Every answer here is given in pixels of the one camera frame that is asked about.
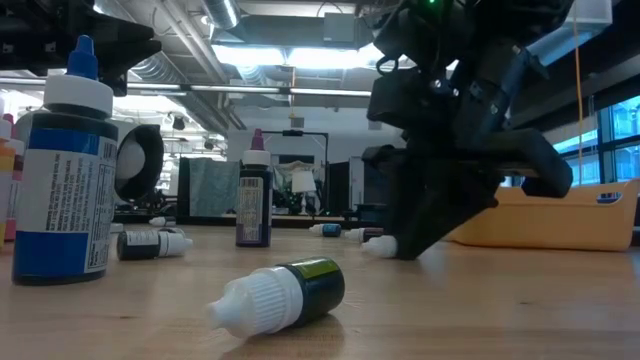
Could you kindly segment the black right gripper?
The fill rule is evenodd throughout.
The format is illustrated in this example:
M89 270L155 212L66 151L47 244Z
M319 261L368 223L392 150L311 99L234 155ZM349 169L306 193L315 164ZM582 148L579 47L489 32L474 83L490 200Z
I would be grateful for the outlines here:
M497 207L496 192L507 175L524 178L527 196L567 195L572 170L539 131L492 133L504 117L505 100L494 84L472 80L455 88L444 79L436 86L416 68L399 74L406 147L373 146L362 154L388 180L384 228L396 240L396 259L416 259Z

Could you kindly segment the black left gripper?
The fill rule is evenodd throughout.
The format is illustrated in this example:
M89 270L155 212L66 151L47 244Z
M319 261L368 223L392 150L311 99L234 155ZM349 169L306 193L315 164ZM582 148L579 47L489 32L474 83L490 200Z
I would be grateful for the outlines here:
M0 71L46 75L64 66L96 0L0 0ZM128 71L162 49L153 30L100 14L99 81L115 96L128 92Z

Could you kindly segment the small dark red coloring bottle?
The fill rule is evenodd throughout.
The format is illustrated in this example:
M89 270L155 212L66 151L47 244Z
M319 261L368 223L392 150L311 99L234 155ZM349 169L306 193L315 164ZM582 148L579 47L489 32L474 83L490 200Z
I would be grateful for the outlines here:
M363 227L347 230L345 236L349 240L357 241L358 243L366 243L373 237L380 237L384 234L383 228L378 227Z

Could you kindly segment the small blue food coloring bottle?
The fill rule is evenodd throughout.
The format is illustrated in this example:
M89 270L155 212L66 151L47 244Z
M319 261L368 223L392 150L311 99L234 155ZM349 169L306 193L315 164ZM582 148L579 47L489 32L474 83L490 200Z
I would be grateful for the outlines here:
M337 223L315 224L309 228L309 231L317 236L336 238L341 236L342 227Z

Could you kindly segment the small green-label food coloring bottle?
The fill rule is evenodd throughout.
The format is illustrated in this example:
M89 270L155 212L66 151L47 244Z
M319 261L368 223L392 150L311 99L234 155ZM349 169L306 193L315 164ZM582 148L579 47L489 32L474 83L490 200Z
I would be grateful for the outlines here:
M206 305L207 320L238 338L271 334L327 315L344 294L345 279L334 260L294 260L227 283L223 296Z

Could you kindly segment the red cap bottle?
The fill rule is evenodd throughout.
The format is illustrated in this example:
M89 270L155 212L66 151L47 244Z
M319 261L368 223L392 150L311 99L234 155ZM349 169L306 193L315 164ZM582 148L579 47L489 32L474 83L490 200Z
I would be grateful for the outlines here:
M238 247L270 246L272 192L271 154L265 149L262 130L256 129L239 172L235 207Z

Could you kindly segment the large pink food coloring bottle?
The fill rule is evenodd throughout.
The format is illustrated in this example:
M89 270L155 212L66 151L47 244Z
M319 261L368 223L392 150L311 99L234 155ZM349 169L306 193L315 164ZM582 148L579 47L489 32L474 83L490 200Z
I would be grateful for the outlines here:
M2 116L2 119L11 125L11 139L8 142L8 147L12 148L15 152L4 240L6 242L14 242L16 239L16 215L21 192L25 144L23 141L17 139L17 130L14 127L14 117L11 114L6 113Z

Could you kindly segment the large blue food coloring bottle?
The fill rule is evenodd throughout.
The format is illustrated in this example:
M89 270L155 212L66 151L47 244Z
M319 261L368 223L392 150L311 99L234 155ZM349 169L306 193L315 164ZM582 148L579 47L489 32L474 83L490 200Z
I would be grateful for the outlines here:
M65 74L46 79L43 108L31 116L14 284L64 285L105 275L119 136L112 110L113 91L98 80L94 41L81 35Z

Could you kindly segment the large orange food coloring bottle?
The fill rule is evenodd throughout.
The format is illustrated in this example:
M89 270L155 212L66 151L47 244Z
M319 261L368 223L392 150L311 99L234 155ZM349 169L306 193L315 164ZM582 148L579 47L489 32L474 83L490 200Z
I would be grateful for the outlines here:
M12 124L0 116L0 251L5 243L8 203L12 183L15 149L12 140Z

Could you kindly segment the grey-blue cabinet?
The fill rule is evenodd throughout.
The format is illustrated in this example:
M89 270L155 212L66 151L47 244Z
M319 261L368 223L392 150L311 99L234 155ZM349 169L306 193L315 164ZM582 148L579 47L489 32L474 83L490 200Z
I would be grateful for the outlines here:
M388 179L364 163L360 157L349 159L350 209L361 222L381 224L388 203Z

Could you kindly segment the black monitor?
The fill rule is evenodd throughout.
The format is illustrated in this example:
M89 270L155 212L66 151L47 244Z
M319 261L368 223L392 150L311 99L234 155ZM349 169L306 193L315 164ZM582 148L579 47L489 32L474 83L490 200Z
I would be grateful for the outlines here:
M350 163L337 162L329 164L329 182L326 199L327 211L331 215L342 215L350 209Z

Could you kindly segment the white table lamp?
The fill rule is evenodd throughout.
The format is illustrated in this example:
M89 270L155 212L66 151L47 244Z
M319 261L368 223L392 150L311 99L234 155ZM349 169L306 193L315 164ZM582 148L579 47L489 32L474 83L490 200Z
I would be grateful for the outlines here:
M295 171L292 174L292 192L301 195L301 215L307 215L306 197L316 191L316 184L311 170Z

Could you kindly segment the long ceiling light fixture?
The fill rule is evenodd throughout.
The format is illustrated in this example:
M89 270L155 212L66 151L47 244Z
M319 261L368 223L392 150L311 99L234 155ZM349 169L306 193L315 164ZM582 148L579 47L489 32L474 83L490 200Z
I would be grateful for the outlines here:
M126 90L156 91L166 94L187 92L215 92L233 94L286 95L286 96L328 96L346 98L369 98L370 91L301 88L290 86L238 86L226 84L171 84L133 82L124 85Z

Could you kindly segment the black round lamp white globe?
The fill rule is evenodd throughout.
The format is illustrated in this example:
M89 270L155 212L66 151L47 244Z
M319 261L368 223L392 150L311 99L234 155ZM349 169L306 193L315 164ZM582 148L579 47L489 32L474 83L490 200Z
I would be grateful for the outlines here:
M163 168L160 126L112 121L119 130L115 193L134 202L155 189Z

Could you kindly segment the grey-green panel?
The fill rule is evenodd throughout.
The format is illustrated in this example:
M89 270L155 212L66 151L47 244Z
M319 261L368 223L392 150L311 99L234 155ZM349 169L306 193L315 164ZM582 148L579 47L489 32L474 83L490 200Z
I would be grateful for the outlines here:
M179 161L177 222L180 225L232 226L239 180L238 162L209 158Z

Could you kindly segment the grey ceiling junction box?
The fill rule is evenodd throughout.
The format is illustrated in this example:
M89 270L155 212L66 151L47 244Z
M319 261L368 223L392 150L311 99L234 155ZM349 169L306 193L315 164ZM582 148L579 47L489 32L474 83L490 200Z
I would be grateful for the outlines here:
M325 42L349 43L355 40L355 17L353 14L324 13L323 40Z

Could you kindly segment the yellow plastic bin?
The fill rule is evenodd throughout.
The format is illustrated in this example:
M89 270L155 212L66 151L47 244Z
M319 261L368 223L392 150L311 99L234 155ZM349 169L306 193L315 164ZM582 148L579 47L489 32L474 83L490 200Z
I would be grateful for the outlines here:
M631 244L639 194L640 178L573 187L562 199L502 187L496 208L483 211L446 239L479 247L622 252Z

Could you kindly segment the blue-lit window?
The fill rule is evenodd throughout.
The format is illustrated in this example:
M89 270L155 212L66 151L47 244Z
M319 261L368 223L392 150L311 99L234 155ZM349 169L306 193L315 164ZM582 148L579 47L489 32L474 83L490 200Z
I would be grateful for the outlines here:
M640 95L593 111L546 138L571 167L575 186L640 178Z

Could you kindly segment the silver ceiling duct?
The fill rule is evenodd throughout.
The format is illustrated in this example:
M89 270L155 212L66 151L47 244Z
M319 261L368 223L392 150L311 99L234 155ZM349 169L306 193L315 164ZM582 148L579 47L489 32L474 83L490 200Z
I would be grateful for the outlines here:
M209 20L216 28L228 30L241 20L240 7L236 0L201 0Z

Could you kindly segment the black metal stand frame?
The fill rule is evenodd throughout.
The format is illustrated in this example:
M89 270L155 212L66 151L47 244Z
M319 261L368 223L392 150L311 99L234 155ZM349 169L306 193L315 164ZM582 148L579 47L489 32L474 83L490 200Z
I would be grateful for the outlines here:
M273 135L281 135L283 137L304 137L304 136L322 136L324 138L324 145L322 146L324 150L324 185L322 187L322 197L321 204L323 205L324 211L329 211L330 201L330 162L329 162L329 134L327 132L309 132L303 130L282 130L282 131L273 131L273 130L263 130L263 135L273 134Z

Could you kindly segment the black aluminium table frame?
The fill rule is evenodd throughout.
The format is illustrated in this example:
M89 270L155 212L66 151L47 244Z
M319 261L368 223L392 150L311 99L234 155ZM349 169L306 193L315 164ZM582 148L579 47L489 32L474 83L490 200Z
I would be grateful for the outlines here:
M116 214L114 221L123 224L148 224L154 215L147 214ZM225 214L221 217L200 217L200 216L176 216L178 226L230 226L236 225L234 214ZM285 216L273 215L271 225L273 228L303 229L316 224L339 224L343 229L377 227L383 225L371 221L347 220L342 217L308 217L308 216Z

